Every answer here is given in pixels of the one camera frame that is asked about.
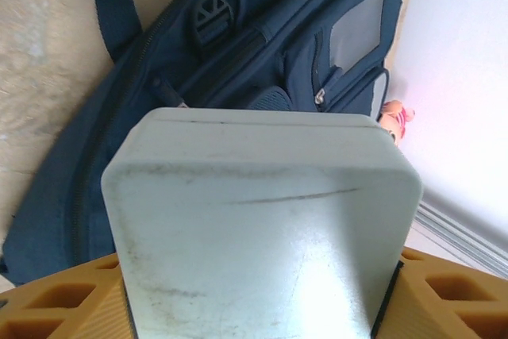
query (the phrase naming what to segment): zipper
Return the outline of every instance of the zipper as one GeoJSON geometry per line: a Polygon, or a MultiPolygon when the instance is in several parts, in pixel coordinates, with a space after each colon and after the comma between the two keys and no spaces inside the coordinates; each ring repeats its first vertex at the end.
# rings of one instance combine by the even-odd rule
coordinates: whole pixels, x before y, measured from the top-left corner
{"type": "Polygon", "coordinates": [[[125,66],[129,71],[125,74],[127,81],[117,80],[114,84],[114,88],[110,89],[103,105],[111,105],[111,107],[102,108],[102,112],[104,114],[99,114],[98,119],[94,124],[94,128],[92,129],[94,132],[89,138],[90,143],[85,147],[85,156],[81,159],[81,163],[79,164],[81,171],[78,171],[78,174],[75,177],[75,184],[73,186],[74,190],[72,192],[73,198],[71,202],[71,258],[74,266],[79,265],[84,261],[83,250],[81,248],[81,240],[83,239],[81,224],[83,217],[83,188],[85,182],[90,177],[90,170],[92,168],[94,158],[97,156],[97,148],[104,140],[106,132],[108,131],[111,123],[115,120],[121,105],[123,105],[127,95],[135,83],[137,76],[140,74],[141,64],[153,41],[153,38],[166,22],[172,10],[173,7],[168,7],[163,14],[160,15],[157,22],[152,26],[152,31],[146,37],[144,43],[142,43],[143,47],[140,50],[140,54],[137,57],[136,62],[133,63],[133,65],[125,63],[125,66]]]}
{"type": "Polygon", "coordinates": [[[333,67],[332,69],[332,74],[325,81],[323,87],[316,93],[316,97],[314,97],[314,103],[316,104],[319,111],[325,111],[327,94],[329,94],[330,91],[337,85],[339,79],[344,74],[344,71],[341,67],[333,67]]]}
{"type": "Polygon", "coordinates": [[[378,67],[374,67],[368,70],[366,73],[356,77],[355,80],[349,82],[349,86],[339,94],[334,94],[333,97],[328,99],[326,103],[326,108],[323,111],[329,112],[331,109],[334,109],[334,113],[342,113],[342,111],[337,111],[337,104],[341,104],[341,110],[343,110],[355,97],[360,94],[364,89],[372,83],[375,79],[377,79],[383,71],[380,71],[378,67]]]}
{"type": "Polygon", "coordinates": [[[320,30],[314,36],[316,49],[314,51],[314,58],[312,59],[312,88],[316,97],[319,94],[321,88],[321,81],[319,80],[319,61],[321,59],[321,51],[323,50],[323,30],[320,30]]]}

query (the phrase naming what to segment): backpack zipper pull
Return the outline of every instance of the backpack zipper pull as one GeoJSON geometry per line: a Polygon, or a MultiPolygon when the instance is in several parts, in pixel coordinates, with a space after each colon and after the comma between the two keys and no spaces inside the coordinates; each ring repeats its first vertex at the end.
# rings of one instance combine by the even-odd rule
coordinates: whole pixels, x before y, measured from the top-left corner
{"type": "Polygon", "coordinates": [[[329,91],[335,87],[339,79],[344,74],[344,71],[341,67],[333,67],[333,72],[330,77],[325,81],[325,85],[316,93],[314,97],[314,103],[319,108],[319,110],[323,111],[326,106],[326,95],[329,91]]]}
{"type": "Polygon", "coordinates": [[[148,86],[150,92],[155,95],[165,106],[168,107],[189,107],[183,98],[173,89],[165,78],[157,76],[148,86]]]}

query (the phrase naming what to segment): white wall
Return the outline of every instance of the white wall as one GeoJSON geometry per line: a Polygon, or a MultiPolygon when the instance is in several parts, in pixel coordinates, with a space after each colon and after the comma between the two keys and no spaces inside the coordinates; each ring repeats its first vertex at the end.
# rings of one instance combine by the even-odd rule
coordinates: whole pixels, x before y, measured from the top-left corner
{"type": "Polygon", "coordinates": [[[508,0],[411,0],[392,79],[425,185],[508,237],[508,0]]]}

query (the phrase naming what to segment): small toy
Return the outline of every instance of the small toy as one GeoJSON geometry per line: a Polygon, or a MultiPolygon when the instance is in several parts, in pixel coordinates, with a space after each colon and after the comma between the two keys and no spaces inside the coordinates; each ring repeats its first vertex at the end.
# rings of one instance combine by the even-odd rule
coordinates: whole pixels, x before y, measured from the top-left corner
{"type": "Polygon", "coordinates": [[[414,115],[414,110],[405,108],[399,100],[389,101],[381,109],[379,124],[388,131],[398,146],[406,134],[406,123],[413,121],[414,115]]]}

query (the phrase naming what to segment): scuff mark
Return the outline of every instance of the scuff mark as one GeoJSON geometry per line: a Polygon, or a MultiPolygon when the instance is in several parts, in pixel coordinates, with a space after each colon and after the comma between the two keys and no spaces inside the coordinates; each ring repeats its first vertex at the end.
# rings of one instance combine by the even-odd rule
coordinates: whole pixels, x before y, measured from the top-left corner
{"type": "Polygon", "coordinates": [[[122,171],[119,176],[131,177],[133,174],[149,173],[150,175],[168,176],[178,175],[197,179],[204,177],[234,177],[239,179],[274,179],[283,178],[292,174],[289,168],[263,169],[262,171],[245,171],[241,168],[223,167],[216,168],[211,164],[200,166],[188,166],[180,164],[132,164],[122,171]]]}
{"type": "Polygon", "coordinates": [[[42,64],[46,60],[45,37],[48,20],[49,3],[47,0],[33,2],[19,2],[21,14],[13,12],[14,17],[19,20],[15,23],[17,28],[23,28],[15,31],[14,41],[18,48],[31,57],[32,65],[42,64]]]}
{"type": "Polygon", "coordinates": [[[323,192],[321,194],[310,194],[310,195],[299,195],[299,196],[287,196],[284,198],[261,198],[257,200],[244,200],[241,202],[229,202],[229,205],[252,205],[252,204],[270,204],[273,202],[292,202],[292,201],[298,201],[298,200],[315,200],[319,198],[328,198],[330,196],[334,195],[340,195],[340,194],[347,194],[350,192],[356,192],[359,191],[360,188],[349,188],[346,190],[337,190],[334,192],[323,192]]]}
{"type": "Polygon", "coordinates": [[[181,297],[181,298],[203,298],[206,297],[206,294],[201,293],[199,291],[186,291],[180,289],[165,289],[163,287],[146,287],[147,291],[158,294],[158,295],[166,295],[170,297],[181,297]]]}

